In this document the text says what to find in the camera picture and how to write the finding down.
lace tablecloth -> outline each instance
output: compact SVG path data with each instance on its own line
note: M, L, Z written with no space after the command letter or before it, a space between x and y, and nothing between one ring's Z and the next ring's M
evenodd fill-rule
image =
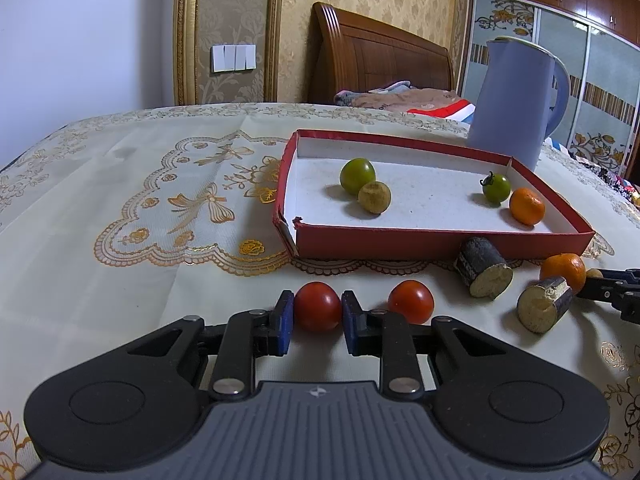
M447 262L291 260L271 207L284 144L297 128L459 144L467 130L359 108L161 108L70 124L0 173L0 479L37 463L21 419L45 378L185 314L225 322L317 279L338 294L353 289L368 309L409 274L431 289L436 314L593 381L611 408L596 459L631 478L640 468L640 327L610 306L576 300L546 335L527 332L514 304L538 274L533 262L512 262L513 283L489 302L471 298ZM640 215L631 204L548 146L536 173L598 232L584 255L589 267L640 266ZM350 357L339 332L295 333L285 358L263 358L257 368L259 379L378 376L377 359ZM426 368L425 378L433 384Z

wooden log piece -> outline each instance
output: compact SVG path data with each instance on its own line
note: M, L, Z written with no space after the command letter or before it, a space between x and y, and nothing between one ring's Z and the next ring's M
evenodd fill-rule
M494 300L513 279L513 269L498 249L482 237L472 237L462 243L454 267L474 298Z
M562 276L551 276L528 286L518 298L518 318L537 334L548 332L569 308L574 293Z

light switch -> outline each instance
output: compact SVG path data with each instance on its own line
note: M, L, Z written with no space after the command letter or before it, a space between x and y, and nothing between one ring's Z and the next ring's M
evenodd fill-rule
M236 46L225 45L225 70L233 70L236 66Z
M213 45L212 72L239 72L255 68L255 45Z
M223 72L225 70L225 46L214 45L211 47L211 71Z
M245 64L246 68L247 69L255 68L255 45L246 46L245 56L246 56L246 64Z
M236 45L236 70L244 70L246 63L246 45Z

red cherry tomato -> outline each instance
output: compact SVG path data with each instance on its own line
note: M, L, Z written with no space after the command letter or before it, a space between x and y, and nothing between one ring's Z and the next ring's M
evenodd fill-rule
M391 291L389 310L403 314L412 324L422 324L433 314L433 296L422 283L405 280Z
M332 330L342 319L342 304L326 283L303 285L293 299L294 322L311 332Z

blue electric kettle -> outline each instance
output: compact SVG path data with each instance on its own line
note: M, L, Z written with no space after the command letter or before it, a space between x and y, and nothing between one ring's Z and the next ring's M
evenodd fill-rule
M566 110L569 75L562 61L530 41L499 36L487 46L489 67L466 145L512 156L533 171ZM558 96L551 111L554 76Z

